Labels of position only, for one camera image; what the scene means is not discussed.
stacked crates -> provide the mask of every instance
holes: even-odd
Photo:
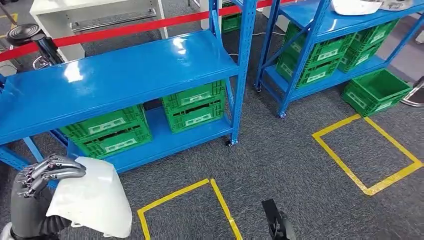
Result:
[[[163,108],[173,133],[222,118],[225,102],[224,80],[162,97]]]
[[[362,117],[396,105],[411,91],[404,81],[387,71],[377,71],[353,78],[341,97]]]
[[[338,69],[347,73],[376,54],[398,21],[398,19],[393,20],[359,31],[338,65]]]
[[[224,2],[222,4],[223,8],[234,6],[235,4],[232,1]],[[242,25],[242,13],[234,13],[226,16],[222,16],[222,28],[221,32],[223,34],[239,30]]]
[[[290,41],[296,34],[301,31],[299,27],[293,23],[289,23],[284,42]],[[292,74],[298,62],[300,52],[305,44],[307,34],[300,35],[278,59],[276,71],[282,75],[287,81],[292,79]],[[300,74],[296,88],[301,88],[325,77],[330,76],[337,69],[345,52],[351,45],[355,33],[340,36],[331,40],[316,43],[304,65]]]
[[[104,158],[152,140],[142,104],[80,121],[60,130],[90,158]]]

yellow tape square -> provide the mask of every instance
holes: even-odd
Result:
[[[219,201],[219,203],[221,205],[221,208],[222,208],[222,210],[225,213],[225,216],[226,216],[226,218],[227,218],[227,220],[229,222],[229,225],[231,226],[232,232],[235,235],[235,239],[237,239],[237,240],[243,239],[242,238],[242,235],[240,234],[240,231],[239,231],[239,229],[238,229],[238,227],[236,225],[236,222],[231,217],[230,210],[228,209],[228,206],[227,206],[227,204],[226,204],[226,202],[225,202],[225,200],[223,198],[223,195],[221,194],[221,191],[218,188],[218,185],[215,182],[215,179],[213,179],[213,178],[210,181],[209,181],[209,179],[206,178],[206,179],[203,179],[203,180],[201,180],[199,182],[196,182],[196,183],[194,183],[194,184],[192,184],[190,186],[186,186],[186,187],[184,187],[184,188],[182,188],[182,189],[180,189],[178,191],[175,191],[175,192],[173,192],[173,193],[171,193],[169,195],[166,195],[166,196],[164,196],[164,197],[162,197],[162,198],[160,198],[160,199],[158,199],[158,200],[156,200],[156,201],[154,201],[154,202],[152,202],[152,203],[150,203],[150,204],[142,207],[141,209],[137,210],[138,217],[140,218],[140,221],[141,221],[141,228],[143,229],[144,238],[146,240],[150,240],[151,239],[150,233],[149,233],[149,228],[148,228],[147,221],[146,221],[146,217],[145,217],[145,214],[144,214],[146,211],[148,211],[148,210],[150,210],[150,209],[152,209],[154,207],[157,207],[158,205],[163,204],[164,202],[166,202],[168,200],[171,200],[171,199],[173,199],[175,197],[178,197],[180,195],[183,195],[185,193],[188,193],[188,192],[190,192],[190,191],[192,191],[192,190],[194,190],[194,189],[196,189],[198,187],[201,187],[201,186],[203,186],[205,184],[209,184],[209,183],[210,183],[210,185],[212,185],[213,191],[215,192],[215,195],[218,198],[218,201]]]
[[[322,136],[328,134],[329,132],[336,130],[346,124],[351,123],[354,120],[360,119],[359,114],[355,114],[346,119],[343,119],[339,122],[334,123],[331,126],[328,126],[320,131],[312,134],[312,137],[325,149],[325,151],[334,159],[334,161],[340,166],[341,169],[353,180],[353,182],[364,192],[366,195],[372,196],[381,190],[387,188],[388,186],[396,183],[397,181],[403,179],[409,174],[413,173],[415,170],[421,168],[423,163],[416,158],[412,153],[410,153],[406,148],[404,148],[398,141],[396,141],[392,136],[385,132],[380,126],[373,122],[369,117],[364,117],[363,119],[369,123],[374,129],[376,129],[381,135],[383,135],[389,142],[391,142],[397,149],[399,149],[403,154],[405,154],[413,162],[411,165],[399,170],[398,172],[386,177],[384,180],[374,184],[371,187],[366,187],[361,180],[346,166],[345,163],[340,159],[339,156],[323,141]]]
[[[12,18],[15,22],[18,21],[18,14],[17,13],[12,13],[11,16],[12,16]],[[0,16],[0,19],[7,18],[7,17],[8,16],[6,16],[6,15],[2,15],[2,16]],[[10,29],[13,29],[14,27],[15,27],[15,25],[12,23],[11,26],[10,26]],[[4,37],[6,37],[6,35],[0,35],[0,39],[4,38]]]

red barrier rope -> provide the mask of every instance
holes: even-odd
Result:
[[[281,3],[286,3],[291,1],[293,0],[281,0]],[[270,6],[272,3],[273,3],[272,0],[261,0],[257,2],[256,7],[263,8],[263,7]],[[225,16],[225,15],[230,15],[235,13],[240,13],[240,8],[238,6],[224,7],[219,10],[220,16]],[[169,17],[169,18],[150,21],[150,22],[143,22],[143,23],[138,23],[138,24],[133,24],[128,26],[115,27],[111,29],[88,32],[88,33],[83,33],[79,35],[66,36],[66,37],[54,39],[53,41],[58,47],[65,47],[65,46],[74,45],[74,44],[94,42],[94,41],[99,41],[102,39],[120,37],[120,36],[125,36],[129,34],[145,32],[145,31],[151,31],[151,30],[155,30],[155,29],[159,29],[163,27],[169,27],[169,26],[174,26],[178,24],[185,24],[185,23],[199,21],[199,20],[207,19],[207,18],[209,18],[209,12],[203,11],[199,13],[191,13],[187,15],[174,16],[174,17]],[[7,50],[5,52],[0,53],[0,62],[9,60],[9,59],[19,58],[36,51],[38,51],[36,44],[31,42],[23,46],[14,48],[12,50]]]

shelf tier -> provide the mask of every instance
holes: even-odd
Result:
[[[105,158],[107,162],[115,166],[118,173],[228,135],[233,130],[230,121],[225,116],[219,120],[174,134],[171,132],[162,107],[146,111],[146,118],[153,141]],[[84,156],[72,142],[69,142],[67,152],[71,158]]]
[[[202,30],[12,75],[0,95],[0,145],[238,74]]]
[[[370,73],[372,71],[385,68],[387,66],[387,63],[379,58],[378,56],[374,55],[369,60],[359,64],[354,69],[349,71],[348,73],[344,73],[338,69],[334,71],[334,73],[326,77],[323,80],[320,80],[316,83],[312,83],[310,85],[295,89],[290,96],[289,101],[295,101],[300,98],[309,96],[311,94],[317,93],[319,91],[322,91],[324,89],[331,88],[333,86],[336,86],[338,84],[344,83],[352,78],[364,75],[366,73]],[[287,92],[287,89],[289,87],[289,83],[284,77],[282,77],[277,71],[276,66],[268,66],[265,68],[265,72],[270,76],[270,78],[273,80],[273,82],[283,91]]]
[[[308,0],[281,5],[279,7],[279,14],[287,17],[298,27],[304,28],[314,19],[319,3],[320,0]],[[387,11],[380,9],[374,14],[359,16],[339,15],[329,6],[322,20],[322,25],[319,28],[318,34],[313,40],[319,43],[374,27],[420,11],[424,11],[424,0],[414,0],[412,7],[402,11]]]

blue metal shelf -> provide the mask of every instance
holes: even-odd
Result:
[[[0,145],[238,71],[220,40],[202,30],[15,74],[2,94]]]
[[[308,0],[282,5],[279,7],[279,14],[284,15],[303,29],[314,19],[319,3],[320,0]],[[329,7],[326,9],[325,16],[322,19],[322,24],[318,29],[314,41],[319,43],[355,33],[422,10],[424,10],[424,0],[414,0],[413,6],[403,11],[378,10],[374,14],[359,16],[339,15]]]
[[[224,117],[172,134],[164,110],[149,110],[146,117],[153,141],[106,160],[124,172],[224,135],[236,144],[257,0],[235,2],[243,13],[237,63],[223,47],[218,0],[209,0],[207,30],[8,77],[0,91],[0,161],[21,170],[28,161],[5,143],[220,79],[225,79],[231,119]],[[230,84],[231,76],[236,76],[235,87]],[[56,134],[70,156],[79,154],[72,142],[62,139],[59,131]],[[36,149],[30,138],[25,140]]]
[[[233,130],[230,121],[225,116],[219,120],[174,134],[171,132],[162,107],[146,111],[146,118],[153,141],[104,159],[112,163],[118,173],[228,135]],[[84,154],[70,142],[68,144],[68,156],[77,157],[84,156]]]
[[[331,76],[325,79],[296,89],[296,84],[303,72],[308,56],[316,43],[354,33],[424,10],[424,0],[414,0],[412,7],[402,11],[378,10],[376,13],[368,15],[343,16],[333,11],[330,4],[331,0],[305,0],[280,6],[279,0],[272,1],[255,79],[255,87],[260,91],[263,86],[270,92],[279,103],[277,115],[281,118],[286,115],[290,102],[331,88],[354,77],[380,68],[386,68],[424,23],[424,16],[421,16],[386,60],[373,56],[348,73],[336,70]],[[284,15],[290,21],[294,22],[301,28],[301,32],[289,41],[285,41],[284,45],[268,59],[271,36],[278,15]],[[276,67],[273,65],[273,62],[303,33],[307,34],[305,43],[298,57],[291,79],[286,80],[276,72]],[[263,81],[264,73],[270,76],[270,79],[284,92],[284,94],[277,93],[270,85]]]
[[[334,73],[329,76],[326,77],[325,79],[318,81],[316,83],[313,83],[311,85],[308,86],[304,86],[298,89],[295,89],[293,91],[293,93],[290,95],[290,102],[298,100],[300,98],[306,97],[308,95],[317,93],[321,90],[324,89],[328,89],[331,87],[334,87],[336,85],[339,85],[341,83],[344,83],[352,78],[361,76],[363,74],[381,69],[381,68],[385,68],[387,66],[386,62],[384,60],[382,60],[381,58],[379,58],[378,56],[373,56],[370,57],[370,59],[360,65],[358,65],[357,67],[355,67],[353,70],[351,70],[349,73],[344,73],[338,69],[336,69],[334,71]],[[288,87],[289,87],[289,83],[287,82],[287,80],[282,77],[277,71],[276,71],[276,66],[272,65],[272,66],[268,66],[265,68],[265,72],[268,74],[268,76],[270,76],[273,81],[275,82],[275,84],[277,84],[277,86],[283,91],[286,92]]]

